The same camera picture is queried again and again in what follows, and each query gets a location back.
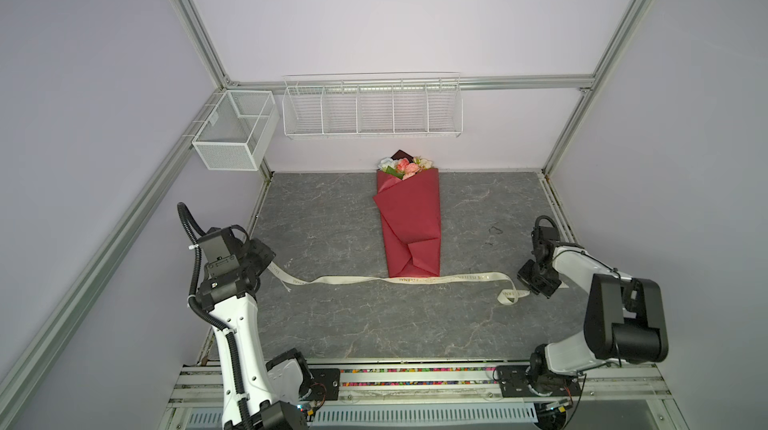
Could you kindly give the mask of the cream fake rose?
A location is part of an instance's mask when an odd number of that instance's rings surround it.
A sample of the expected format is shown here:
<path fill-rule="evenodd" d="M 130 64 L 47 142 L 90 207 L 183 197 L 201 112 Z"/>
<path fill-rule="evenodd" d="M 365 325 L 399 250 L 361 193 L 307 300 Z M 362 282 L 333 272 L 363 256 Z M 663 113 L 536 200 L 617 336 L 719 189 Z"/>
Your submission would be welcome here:
<path fill-rule="evenodd" d="M 416 172 L 430 170 L 433 167 L 433 162 L 431 160 L 424 159 L 421 157 L 414 157 L 412 160 L 412 164 L 415 165 Z"/>

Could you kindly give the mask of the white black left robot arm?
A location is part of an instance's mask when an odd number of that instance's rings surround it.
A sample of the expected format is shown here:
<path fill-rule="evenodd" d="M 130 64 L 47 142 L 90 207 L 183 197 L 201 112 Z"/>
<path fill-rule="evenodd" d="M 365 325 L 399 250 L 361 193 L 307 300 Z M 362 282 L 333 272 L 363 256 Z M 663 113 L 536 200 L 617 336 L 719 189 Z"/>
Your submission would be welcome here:
<path fill-rule="evenodd" d="M 266 360 L 258 331 L 256 293 L 274 253 L 239 238 L 240 225 L 192 236 L 195 264 L 189 308 L 214 331 L 223 379 L 223 429 L 306 429 L 300 399 L 313 377 L 301 352 Z"/>

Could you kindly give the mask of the dark red wrapping paper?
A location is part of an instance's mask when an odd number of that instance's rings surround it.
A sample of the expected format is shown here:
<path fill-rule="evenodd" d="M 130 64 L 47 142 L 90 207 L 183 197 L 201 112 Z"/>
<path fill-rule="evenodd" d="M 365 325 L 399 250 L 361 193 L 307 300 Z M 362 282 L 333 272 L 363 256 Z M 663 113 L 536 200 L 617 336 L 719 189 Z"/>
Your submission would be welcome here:
<path fill-rule="evenodd" d="M 413 156 L 398 150 L 389 158 Z M 401 179 L 376 172 L 374 203 L 379 211 L 390 277 L 438 277 L 440 275 L 442 222 L 439 170 L 419 172 Z"/>

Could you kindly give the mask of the red pink fake rose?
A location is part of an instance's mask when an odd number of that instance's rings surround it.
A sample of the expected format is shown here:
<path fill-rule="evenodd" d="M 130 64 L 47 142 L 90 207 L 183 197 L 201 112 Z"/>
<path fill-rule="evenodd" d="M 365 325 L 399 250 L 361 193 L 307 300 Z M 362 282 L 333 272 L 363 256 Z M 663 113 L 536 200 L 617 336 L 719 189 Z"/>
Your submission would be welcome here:
<path fill-rule="evenodd" d="M 402 158 L 396 162 L 396 175 L 401 179 L 408 179 L 422 170 L 418 163 L 412 162 L 407 158 Z"/>

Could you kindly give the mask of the white fake flower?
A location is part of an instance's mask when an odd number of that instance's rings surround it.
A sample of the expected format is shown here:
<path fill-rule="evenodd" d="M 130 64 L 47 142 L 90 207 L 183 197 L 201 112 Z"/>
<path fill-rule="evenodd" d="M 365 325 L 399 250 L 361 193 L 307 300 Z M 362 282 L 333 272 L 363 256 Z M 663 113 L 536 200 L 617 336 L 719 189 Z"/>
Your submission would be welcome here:
<path fill-rule="evenodd" d="M 399 161 L 392 158 L 383 158 L 378 165 L 380 171 L 390 174 L 397 173 L 397 166 Z"/>

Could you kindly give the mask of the cream printed ribbon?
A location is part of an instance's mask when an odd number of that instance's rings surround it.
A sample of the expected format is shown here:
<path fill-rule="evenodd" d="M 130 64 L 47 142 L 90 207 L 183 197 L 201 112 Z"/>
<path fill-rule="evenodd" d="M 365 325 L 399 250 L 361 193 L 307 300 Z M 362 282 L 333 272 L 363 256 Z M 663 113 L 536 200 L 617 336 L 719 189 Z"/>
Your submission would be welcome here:
<path fill-rule="evenodd" d="M 345 276 L 321 276 L 313 280 L 302 280 L 295 277 L 285 270 L 283 270 L 276 263 L 272 262 L 268 265 L 267 270 L 278 280 L 280 280 L 285 287 L 288 285 L 294 286 L 306 286 L 306 285 L 355 285 L 368 282 L 385 282 L 395 285 L 447 285 L 454 283 L 490 283 L 490 282 L 505 282 L 507 287 L 502 289 L 497 295 L 497 301 L 504 306 L 515 305 L 522 298 L 528 297 L 531 292 L 529 290 L 518 288 L 514 280 L 508 275 L 501 272 L 482 272 L 472 274 L 458 274 L 441 277 L 375 277 L 375 276 L 360 276 L 360 275 L 345 275 Z"/>

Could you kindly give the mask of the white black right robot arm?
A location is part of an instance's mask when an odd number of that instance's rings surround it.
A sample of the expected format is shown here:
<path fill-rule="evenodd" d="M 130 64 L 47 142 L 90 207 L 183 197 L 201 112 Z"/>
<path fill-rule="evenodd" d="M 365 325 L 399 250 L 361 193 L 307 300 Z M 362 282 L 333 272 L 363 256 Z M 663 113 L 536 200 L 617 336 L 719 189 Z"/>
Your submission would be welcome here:
<path fill-rule="evenodd" d="M 532 255 L 517 273 L 533 294 L 551 297 L 567 277 L 588 293 L 582 329 L 531 354 L 526 379 L 547 396 L 580 374 L 606 364 L 664 361 L 669 340 L 660 286 L 605 264 L 561 239 L 554 220 L 539 216 L 532 232 Z"/>

